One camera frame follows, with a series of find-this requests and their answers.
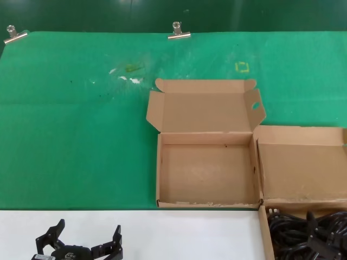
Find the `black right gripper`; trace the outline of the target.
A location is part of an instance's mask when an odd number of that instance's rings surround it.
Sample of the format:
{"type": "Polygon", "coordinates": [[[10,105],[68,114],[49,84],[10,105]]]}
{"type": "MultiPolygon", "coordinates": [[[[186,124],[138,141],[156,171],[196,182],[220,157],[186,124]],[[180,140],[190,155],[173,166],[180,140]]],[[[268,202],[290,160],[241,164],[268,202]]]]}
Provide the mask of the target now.
{"type": "Polygon", "coordinates": [[[346,236],[317,237],[318,221],[311,211],[306,214],[309,248],[324,259],[346,259],[346,236]]]}

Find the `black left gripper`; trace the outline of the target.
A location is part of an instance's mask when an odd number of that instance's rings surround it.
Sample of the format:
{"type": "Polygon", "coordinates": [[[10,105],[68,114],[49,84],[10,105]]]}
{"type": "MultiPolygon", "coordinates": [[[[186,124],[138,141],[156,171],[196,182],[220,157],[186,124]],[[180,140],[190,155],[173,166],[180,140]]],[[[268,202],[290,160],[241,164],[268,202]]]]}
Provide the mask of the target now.
{"type": "Polygon", "coordinates": [[[36,238],[37,253],[32,260],[88,260],[105,257],[104,260],[118,260],[123,258],[121,225],[117,225],[115,233],[110,242],[100,244],[91,249],[66,245],[59,240],[59,236],[65,228],[65,220],[60,219],[57,225],[51,226],[48,231],[36,238]],[[50,245],[54,252],[44,255],[43,249],[50,245]]]}

